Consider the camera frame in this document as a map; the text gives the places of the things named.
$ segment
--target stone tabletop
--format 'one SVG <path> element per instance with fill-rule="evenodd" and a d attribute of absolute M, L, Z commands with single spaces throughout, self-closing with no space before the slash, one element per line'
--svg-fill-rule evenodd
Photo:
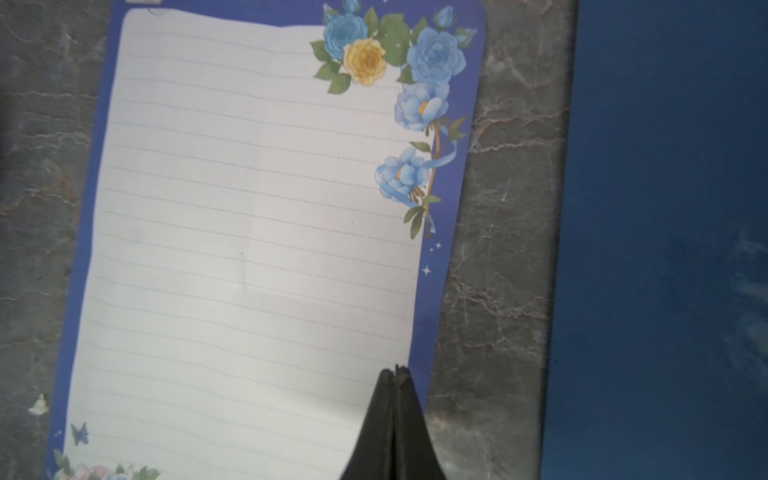
<path fill-rule="evenodd" d="M 488 39 L 427 420 L 450 480 L 538 476 L 575 0 Z M 0 0 L 0 478 L 42 478 L 108 0 Z"/>

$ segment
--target black pointed object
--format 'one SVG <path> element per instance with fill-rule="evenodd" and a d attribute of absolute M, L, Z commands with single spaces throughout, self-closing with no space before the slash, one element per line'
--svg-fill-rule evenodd
<path fill-rule="evenodd" d="M 406 367 L 379 374 L 340 480 L 445 480 Z"/>

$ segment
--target blue butterfly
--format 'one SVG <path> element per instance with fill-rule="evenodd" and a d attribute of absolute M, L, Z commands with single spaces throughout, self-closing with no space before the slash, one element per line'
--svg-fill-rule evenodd
<path fill-rule="evenodd" d="M 78 429 L 78 427 L 74 426 L 74 423 L 70 423 L 72 427 L 72 437 L 74 438 L 74 446 L 78 446 L 78 443 L 83 442 L 84 445 L 88 444 L 88 428 L 85 426 L 85 422 L 83 422 L 83 426 Z"/>

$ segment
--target lined paper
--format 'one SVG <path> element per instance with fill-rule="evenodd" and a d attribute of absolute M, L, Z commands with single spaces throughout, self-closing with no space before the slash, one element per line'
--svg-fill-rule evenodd
<path fill-rule="evenodd" d="M 338 478 L 406 364 L 421 236 L 374 170 L 410 141 L 397 69 L 327 94 L 276 28 L 130 11 L 111 94 L 68 425 L 73 465 Z"/>

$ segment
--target dark blue panel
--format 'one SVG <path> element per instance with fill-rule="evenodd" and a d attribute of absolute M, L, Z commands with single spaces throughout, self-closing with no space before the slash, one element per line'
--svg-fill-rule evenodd
<path fill-rule="evenodd" d="M 577 32 L 541 478 L 768 478 L 768 4 Z"/>

